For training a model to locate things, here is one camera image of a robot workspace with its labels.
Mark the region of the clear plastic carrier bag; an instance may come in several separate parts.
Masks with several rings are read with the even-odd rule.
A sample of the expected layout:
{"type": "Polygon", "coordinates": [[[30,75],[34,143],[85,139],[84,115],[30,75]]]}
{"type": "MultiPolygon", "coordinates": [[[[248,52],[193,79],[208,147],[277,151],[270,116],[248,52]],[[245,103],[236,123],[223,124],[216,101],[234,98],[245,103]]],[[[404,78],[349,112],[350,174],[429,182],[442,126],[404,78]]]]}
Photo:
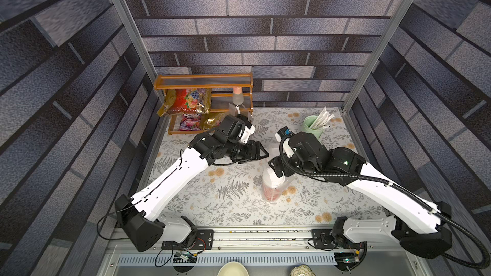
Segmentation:
{"type": "Polygon", "coordinates": [[[233,103],[229,103],[228,114],[233,116],[242,115],[248,121],[252,120],[250,109],[247,109],[244,104],[235,105],[233,103]]]}

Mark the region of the red cup white lid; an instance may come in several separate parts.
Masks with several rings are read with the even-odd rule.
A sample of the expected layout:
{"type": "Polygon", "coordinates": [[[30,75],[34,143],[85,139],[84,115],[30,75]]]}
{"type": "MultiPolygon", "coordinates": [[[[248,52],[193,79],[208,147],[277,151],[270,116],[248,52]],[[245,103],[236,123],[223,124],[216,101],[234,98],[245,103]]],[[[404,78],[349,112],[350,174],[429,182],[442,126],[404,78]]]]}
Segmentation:
{"type": "Polygon", "coordinates": [[[262,175],[262,192],[263,198],[266,201],[276,201],[287,188],[286,179],[284,176],[278,177],[275,171],[271,168],[262,175]]]}

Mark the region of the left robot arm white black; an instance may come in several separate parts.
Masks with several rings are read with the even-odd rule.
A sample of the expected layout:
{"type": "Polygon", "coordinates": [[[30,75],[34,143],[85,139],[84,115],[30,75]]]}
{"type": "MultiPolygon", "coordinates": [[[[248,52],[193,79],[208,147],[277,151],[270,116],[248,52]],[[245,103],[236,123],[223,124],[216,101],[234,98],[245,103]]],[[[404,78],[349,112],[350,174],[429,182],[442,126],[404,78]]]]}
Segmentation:
{"type": "Polygon", "coordinates": [[[250,138],[254,132],[247,116],[229,114],[219,126],[195,135],[178,160],[154,182],[116,200],[118,223],[138,252],[157,242],[193,246],[197,228],[187,217],[160,218],[160,214],[181,189],[217,160],[228,157],[233,164],[244,164],[267,158],[263,145],[250,138]]]}

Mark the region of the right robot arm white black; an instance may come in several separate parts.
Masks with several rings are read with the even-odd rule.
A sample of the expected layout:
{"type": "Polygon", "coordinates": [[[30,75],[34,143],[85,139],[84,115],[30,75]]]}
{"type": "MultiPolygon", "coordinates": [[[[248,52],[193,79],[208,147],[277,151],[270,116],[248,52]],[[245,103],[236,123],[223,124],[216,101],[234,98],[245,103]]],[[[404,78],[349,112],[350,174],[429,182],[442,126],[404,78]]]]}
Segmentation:
{"type": "Polygon", "coordinates": [[[338,217],[324,243],[359,249],[363,243],[399,245],[416,256],[433,259],[452,247],[451,231],[435,214],[451,208],[426,201],[384,176],[365,158],[344,147],[327,149],[313,135],[283,127],[276,135],[280,154],[270,162],[277,173],[298,174],[355,190],[390,212],[389,217],[362,220],[338,217]]]}

